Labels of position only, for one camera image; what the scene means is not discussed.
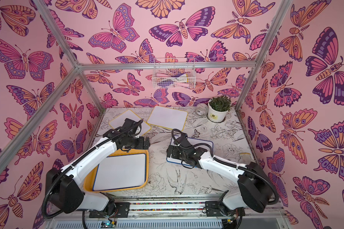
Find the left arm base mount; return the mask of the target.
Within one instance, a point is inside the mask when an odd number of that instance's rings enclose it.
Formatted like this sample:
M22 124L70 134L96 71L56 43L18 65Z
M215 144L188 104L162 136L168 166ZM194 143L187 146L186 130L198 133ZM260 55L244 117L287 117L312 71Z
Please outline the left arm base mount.
M112 202L102 211L90 211L90 218L127 218L130 211L130 202Z

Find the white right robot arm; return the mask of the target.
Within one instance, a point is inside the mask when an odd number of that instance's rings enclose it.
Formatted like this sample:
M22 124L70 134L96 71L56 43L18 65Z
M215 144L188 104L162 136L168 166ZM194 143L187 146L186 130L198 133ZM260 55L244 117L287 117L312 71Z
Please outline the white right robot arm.
M238 191L225 191L215 206L223 216L250 208L263 213L267 205L279 202L279 194L263 169L255 162L242 164L216 156L207 143L192 145L186 133L173 129L172 144L167 156L180 161L186 169L204 169L215 172L236 183Z

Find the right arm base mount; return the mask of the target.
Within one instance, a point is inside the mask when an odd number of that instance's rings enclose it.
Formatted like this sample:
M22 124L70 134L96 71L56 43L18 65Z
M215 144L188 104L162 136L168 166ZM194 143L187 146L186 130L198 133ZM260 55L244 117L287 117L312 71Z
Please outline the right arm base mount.
M244 215L244 207L246 204L243 201L240 192L225 191L218 200L206 201L204 203L204 212L208 217L231 217L237 218Z

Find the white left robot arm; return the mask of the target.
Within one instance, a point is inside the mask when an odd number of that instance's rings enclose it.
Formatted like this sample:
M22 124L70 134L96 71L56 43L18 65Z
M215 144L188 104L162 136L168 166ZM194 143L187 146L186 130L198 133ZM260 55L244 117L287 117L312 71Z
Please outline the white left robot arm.
M126 118L123 125L110 129L88 151L60 169L51 169L46 174L45 197L41 206L44 219L61 213L74 211L97 211L102 216L112 216L116 205L109 194L83 191L87 175L102 160L120 149L148 149L148 138L140 137L143 120Z

